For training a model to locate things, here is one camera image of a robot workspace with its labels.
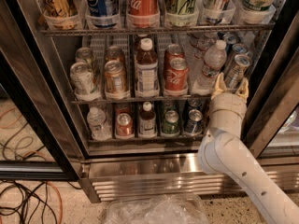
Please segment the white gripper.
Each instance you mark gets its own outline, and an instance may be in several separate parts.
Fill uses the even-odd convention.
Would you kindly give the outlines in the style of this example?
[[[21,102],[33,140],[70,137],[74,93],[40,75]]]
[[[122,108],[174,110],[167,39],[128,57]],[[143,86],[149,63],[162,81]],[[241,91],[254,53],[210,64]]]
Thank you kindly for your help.
[[[249,81],[243,77],[235,94],[226,92],[224,74],[219,73],[215,81],[210,102],[210,112],[229,110],[239,116],[244,116],[247,111],[246,100],[249,97]]]

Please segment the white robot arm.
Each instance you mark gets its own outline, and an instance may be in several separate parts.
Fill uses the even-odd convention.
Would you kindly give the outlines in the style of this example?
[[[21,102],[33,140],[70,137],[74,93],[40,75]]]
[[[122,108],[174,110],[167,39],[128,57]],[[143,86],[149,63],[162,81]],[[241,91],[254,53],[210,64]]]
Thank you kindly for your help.
[[[209,104],[209,123],[197,160],[208,175],[230,176],[250,197],[268,224],[299,224],[299,207],[266,174],[240,139],[247,111],[249,81],[227,91],[218,74]]]

